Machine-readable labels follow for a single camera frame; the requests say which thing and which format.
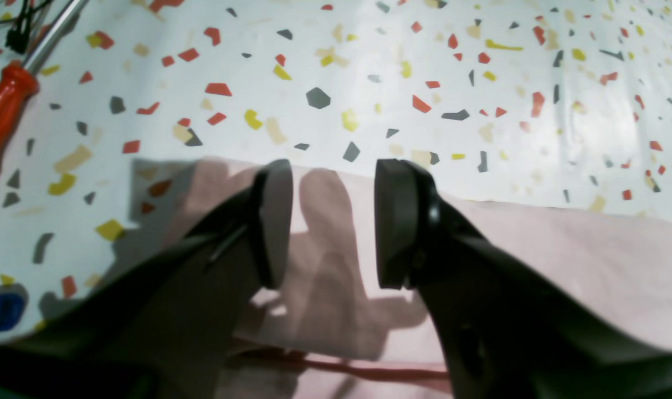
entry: screwdriver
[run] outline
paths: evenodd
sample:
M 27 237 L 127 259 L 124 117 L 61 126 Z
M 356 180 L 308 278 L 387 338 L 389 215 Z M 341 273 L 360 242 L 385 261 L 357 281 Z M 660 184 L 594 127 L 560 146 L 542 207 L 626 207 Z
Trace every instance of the screwdriver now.
M 22 64 L 11 62 L 1 71 L 0 81 L 0 171 L 4 147 L 21 117 L 25 101 L 40 89 L 36 73 L 57 44 L 68 23 L 89 0 L 70 0 L 55 18 L 47 34 L 29 53 Z

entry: table surface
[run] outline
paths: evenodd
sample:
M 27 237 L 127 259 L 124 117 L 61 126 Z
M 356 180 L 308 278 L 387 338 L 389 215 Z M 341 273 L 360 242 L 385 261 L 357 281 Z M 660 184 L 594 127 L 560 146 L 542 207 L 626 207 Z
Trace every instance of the table surface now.
M 158 252 L 205 156 L 398 157 L 464 199 L 672 221 L 672 2 L 559 3 L 88 3 L 4 154 L 0 285 L 29 306 L 0 341 Z

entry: black plastic part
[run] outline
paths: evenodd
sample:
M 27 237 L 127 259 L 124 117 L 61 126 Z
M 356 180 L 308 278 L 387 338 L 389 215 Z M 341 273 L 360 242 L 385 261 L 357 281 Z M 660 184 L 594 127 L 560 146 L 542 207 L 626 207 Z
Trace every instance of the black plastic part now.
M 207 340 L 210 353 L 224 353 L 240 310 L 261 286 L 280 284 L 288 253 L 292 195 L 288 161 L 263 167 L 252 187 L 216 207 L 173 247 L 42 331 L 0 346 L 0 388 L 36 399 L 77 397 L 78 386 L 83 387 L 82 397 L 148 399 L 162 387 L 176 389 L 174 372 L 201 374 L 204 378 L 196 379 L 204 383 L 198 387 L 201 395 L 191 397 L 211 395 L 214 386 L 207 380 L 215 378 L 218 366 L 212 355 L 196 353 L 197 343 Z M 199 283 L 208 276 L 217 283 L 213 293 L 193 295 L 188 289 L 182 297 L 187 303 L 174 305 L 171 297 L 157 295 L 175 286 L 192 287 L 192 281 Z M 182 306 L 191 306 L 191 301 L 201 301 L 205 295 L 222 298 L 212 310 L 220 316 L 218 324 L 211 326 L 217 333 L 206 336 L 208 330 L 201 328 L 184 331 L 183 323 L 201 318 Z M 147 336 L 146 326 L 156 333 Z M 169 341 L 171 336 L 179 341 Z M 166 354 L 186 364 L 167 364 L 161 357 Z M 186 394 L 186 389 L 194 388 L 178 389 Z
M 600 320 L 555 285 L 492 245 L 447 202 L 411 198 L 426 171 L 404 161 L 379 161 L 376 182 L 378 267 L 395 264 L 417 288 L 439 334 L 456 399 L 672 398 L 672 353 L 637 341 Z M 437 206 L 438 219 L 428 213 Z M 412 225 L 414 218 L 427 225 Z M 400 214 L 408 215 L 407 219 Z M 412 228 L 423 248 L 409 263 L 387 257 L 389 232 Z M 391 286 L 381 279 L 381 286 Z

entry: orange screwdriver handle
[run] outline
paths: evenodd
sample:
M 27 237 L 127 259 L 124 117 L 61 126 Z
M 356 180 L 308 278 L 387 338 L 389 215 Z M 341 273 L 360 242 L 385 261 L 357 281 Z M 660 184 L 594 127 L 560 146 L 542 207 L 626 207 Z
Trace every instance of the orange screwdriver handle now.
M 11 64 L 3 68 L 0 82 L 0 169 L 3 149 L 15 130 L 25 101 L 38 89 L 38 81 L 20 65 Z

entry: blue object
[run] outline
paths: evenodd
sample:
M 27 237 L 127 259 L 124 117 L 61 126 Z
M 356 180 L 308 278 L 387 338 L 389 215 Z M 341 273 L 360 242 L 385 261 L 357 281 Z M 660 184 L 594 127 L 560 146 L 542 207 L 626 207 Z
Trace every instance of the blue object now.
M 21 320 L 25 302 L 20 295 L 0 294 L 0 331 L 8 331 Z

